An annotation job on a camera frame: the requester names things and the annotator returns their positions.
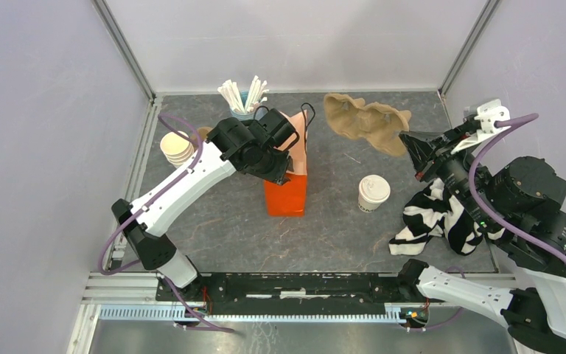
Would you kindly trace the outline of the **brown cardboard cup carrier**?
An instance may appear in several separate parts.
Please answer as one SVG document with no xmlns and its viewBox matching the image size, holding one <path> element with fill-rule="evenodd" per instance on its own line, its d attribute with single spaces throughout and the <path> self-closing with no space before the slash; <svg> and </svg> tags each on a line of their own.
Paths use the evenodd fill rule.
<svg viewBox="0 0 566 354">
<path fill-rule="evenodd" d="M 389 156 L 404 156 L 407 151 L 399 133 L 410 130 L 411 112 L 390 105 L 353 98 L 348 94 L 324 96 L 327 125 L 350 140 L 364 139 L 375 150 Z"/>
</svg>

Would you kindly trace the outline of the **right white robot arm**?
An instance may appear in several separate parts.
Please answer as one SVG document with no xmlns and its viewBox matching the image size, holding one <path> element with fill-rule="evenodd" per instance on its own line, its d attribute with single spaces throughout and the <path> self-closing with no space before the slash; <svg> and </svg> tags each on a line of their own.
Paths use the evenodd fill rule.
<svg viewBox="0 0 566 354">
<path fill-rule="evenodd" d="M 403 132 L 416 177 L 437 178 L 479 229 L 532 281 L 525 290 L 485 288 L 452 277 L 419 260 L 406 262 L 396 292 L 406 301 L 421 295 L 451 302 L 499 325 L 540 353 L 566 353 L 566 181 L 544 160 L 514 159 L 495 175 L 481 157 L 458 144 L 471 129 L 439 135 Z"/>
</svg>

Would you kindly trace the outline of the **white paper coffee cup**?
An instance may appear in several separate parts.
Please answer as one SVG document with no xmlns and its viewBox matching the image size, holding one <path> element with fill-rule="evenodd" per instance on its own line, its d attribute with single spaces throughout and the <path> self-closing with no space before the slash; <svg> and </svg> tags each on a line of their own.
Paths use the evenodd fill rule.
<svg viewBox="0 0 566 354">
<path fill-rule="evenodd" d="M 389 190 L 380 190 L 378 193 L 371 193 L 364 189 L 359 189 L 357 206 L 363 212 L 373 212 L 383 205 L 390 197 Z"/>
</svg>

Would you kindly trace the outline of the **orange paper bag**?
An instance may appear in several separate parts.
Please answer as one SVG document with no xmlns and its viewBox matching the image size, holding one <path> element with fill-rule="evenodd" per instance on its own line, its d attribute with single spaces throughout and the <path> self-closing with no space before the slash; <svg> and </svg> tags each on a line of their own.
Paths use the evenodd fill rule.
<svg viewBox="0 0 566 354">
<path fill-rule="evenodd" d="M 284 114 L 300 135 L 299 141 L 288 150 L 292 164 L 283 185 L 264 181 L 265 206 L 271 217 L 302 217 L 305 214 L 308 185 L 307 133 L 315 117 L 315 109 L 309 103 L 303 103 L 301 110 L 293 115 Z"/>
</svg>

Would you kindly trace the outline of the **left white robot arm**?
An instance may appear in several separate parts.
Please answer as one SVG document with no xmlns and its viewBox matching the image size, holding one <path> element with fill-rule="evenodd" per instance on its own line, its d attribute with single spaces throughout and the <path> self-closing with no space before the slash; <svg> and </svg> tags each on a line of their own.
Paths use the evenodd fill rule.
<svg viewBox="0 0 566 354">
<path fill-rule="evenodd" d="M 166 233 L 171 224 L 207 190 L 234 173 L 283 185 L 293 165 L 290 151 L 306 142 L 307 129 L 296 128 L 279 110 L 259 119 L 229 117 L 198 139 L 188 161 L 145 195 L 117 200 L 111 207 L 118 222 L 112 237 L 123 236 L 147 271 L 171 281 L 177 295 L 196 299 L 202 291 L 199 272 Z"/>
</svg>

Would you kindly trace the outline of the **white plastic cup lid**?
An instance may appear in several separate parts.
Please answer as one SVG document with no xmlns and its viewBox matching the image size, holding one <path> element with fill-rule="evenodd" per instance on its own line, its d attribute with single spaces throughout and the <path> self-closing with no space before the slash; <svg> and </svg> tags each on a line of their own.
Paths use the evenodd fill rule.
<svg viewBox="0 0 566 354">
<path fill-rule="evenodd" d="M 362 199 L 382 203 L 391 195 L 390 184 L 379 175 L 368 175 L 359 183 L 359 194 Z"/>
</svg>

